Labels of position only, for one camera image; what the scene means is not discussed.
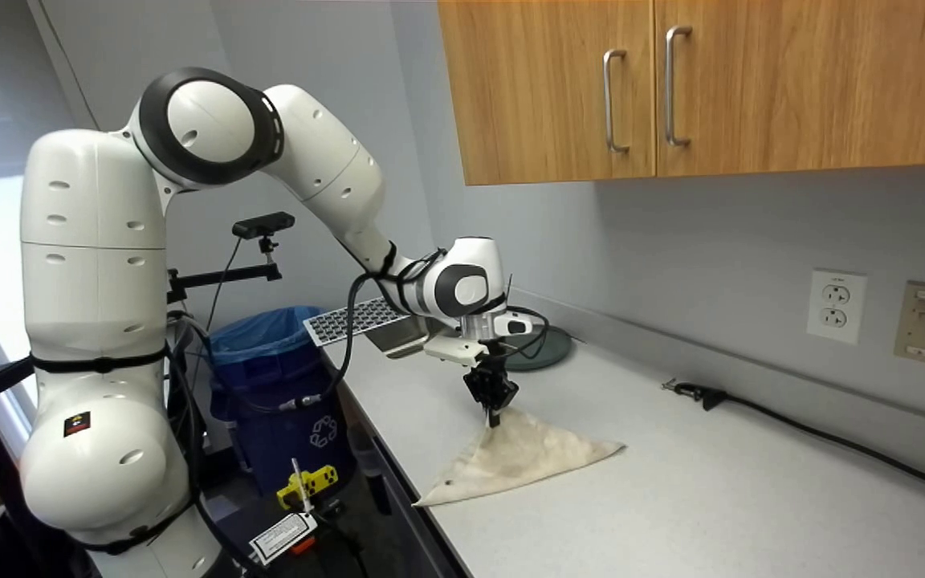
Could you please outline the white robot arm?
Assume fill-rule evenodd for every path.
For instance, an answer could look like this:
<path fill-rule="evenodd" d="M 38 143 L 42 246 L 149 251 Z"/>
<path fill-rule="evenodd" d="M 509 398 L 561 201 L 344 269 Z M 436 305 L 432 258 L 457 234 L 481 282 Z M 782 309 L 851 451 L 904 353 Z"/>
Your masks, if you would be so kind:
<path fill-rule="evenodd" d="M 150 82 L 116 133 L 42 136 L 24 178 L 24 314 L 38 419 L 20 459 L 27 507 L 81 542 L 103 578 L 211 578 L 192 466 L 163 410 L 168 209 L 251 173 L 284 181 L 380 282 L 393 309 L 457 323 L 471 398 L 500 416 L 499 249 L 458 239 L 411 262 L 377 224 L 377 157 L 297 83 L 208 68 Z"/>

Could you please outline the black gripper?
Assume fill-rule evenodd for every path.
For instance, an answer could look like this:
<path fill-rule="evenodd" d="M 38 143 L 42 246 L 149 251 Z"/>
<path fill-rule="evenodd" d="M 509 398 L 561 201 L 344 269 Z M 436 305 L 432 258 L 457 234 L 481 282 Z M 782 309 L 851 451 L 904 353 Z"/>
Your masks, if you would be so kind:
<path fill-rule="evenodd" d="M 486 358 L 476 371 L 462 376 L 471 398 L 481 404 L 486 424 L 499 429 L 499 416 L 511 409 L 517 398 L 514 381 L 509 378 L 509 365 L 500 358 Z"/>

